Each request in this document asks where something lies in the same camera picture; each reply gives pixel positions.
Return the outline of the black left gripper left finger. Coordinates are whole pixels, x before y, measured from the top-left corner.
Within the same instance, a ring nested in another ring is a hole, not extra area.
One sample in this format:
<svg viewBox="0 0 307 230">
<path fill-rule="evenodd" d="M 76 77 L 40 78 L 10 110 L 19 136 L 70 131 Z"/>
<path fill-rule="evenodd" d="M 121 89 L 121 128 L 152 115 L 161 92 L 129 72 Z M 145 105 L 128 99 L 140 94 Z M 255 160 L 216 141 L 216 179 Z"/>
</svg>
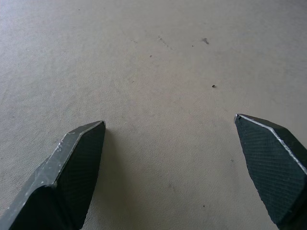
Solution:
<svg viewBox="0 0 307 230">
<path fill-rule="evenodd" d="M 98 178 L 106 126 L 68 132 L 32 173 L 0 219 L 2 230 L 80 230 Z"/>
</svg>

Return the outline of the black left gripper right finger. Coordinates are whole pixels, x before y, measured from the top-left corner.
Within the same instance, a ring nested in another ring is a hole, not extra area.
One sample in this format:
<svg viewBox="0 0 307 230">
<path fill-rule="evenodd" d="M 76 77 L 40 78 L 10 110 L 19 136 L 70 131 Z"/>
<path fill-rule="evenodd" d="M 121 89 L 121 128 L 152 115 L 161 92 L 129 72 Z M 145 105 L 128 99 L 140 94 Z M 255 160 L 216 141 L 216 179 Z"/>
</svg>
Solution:
<svg viewBox="0 0 307 230">
<path fill-rule="evenodd" d="M 280 230 L 307 228 L 307 150 L 285 127 L 236 114 L 248 173 Z"/>
</svg>

